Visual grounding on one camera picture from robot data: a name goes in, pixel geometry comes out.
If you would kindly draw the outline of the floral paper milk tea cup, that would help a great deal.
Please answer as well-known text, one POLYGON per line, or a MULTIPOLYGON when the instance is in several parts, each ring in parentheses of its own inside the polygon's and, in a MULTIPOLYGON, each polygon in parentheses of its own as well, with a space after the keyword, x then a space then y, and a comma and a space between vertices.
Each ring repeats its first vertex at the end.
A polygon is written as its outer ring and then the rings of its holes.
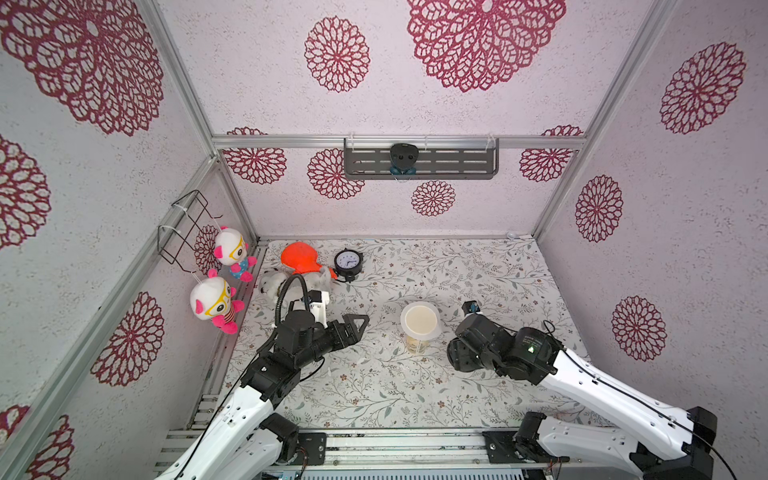
POLYGON ((430 345, 430 342, 434 339, 433 335, 416 336, 410 333, 405 334, 405 346, 406 350, 412 354, 421 355, 424 354, 430 345))

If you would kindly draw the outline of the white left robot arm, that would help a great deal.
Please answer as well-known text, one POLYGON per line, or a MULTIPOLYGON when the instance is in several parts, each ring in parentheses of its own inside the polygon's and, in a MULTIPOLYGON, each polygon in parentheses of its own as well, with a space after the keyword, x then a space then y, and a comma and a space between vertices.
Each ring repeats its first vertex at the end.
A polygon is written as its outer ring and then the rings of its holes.
POLYGON ((323 325, 306 310, 288 313, 194 443, 160 475, 162 479, 254 479, 274 464, 308 455, 299 427, 277 413, 299 385, 302 368, 357 344, 370 318, 345 314, 323 325))

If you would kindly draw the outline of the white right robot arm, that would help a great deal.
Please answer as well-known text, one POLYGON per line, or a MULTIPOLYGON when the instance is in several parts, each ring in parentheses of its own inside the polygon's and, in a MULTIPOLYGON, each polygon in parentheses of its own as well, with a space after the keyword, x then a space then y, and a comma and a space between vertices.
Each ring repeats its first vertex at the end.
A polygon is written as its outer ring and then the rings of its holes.
POLYGON ((683 410, 616 380, 569 350, 551 332, 512 331, 490 320, 474 301, 447 346, 459 372, 485 369, 567 396, 610 421, 573 424, 540 412, 524 415, 516 431, 484 432, 492 463, 559 464, 582 459, 642 479, 710 479, 716 416, 703 407, 683 410))

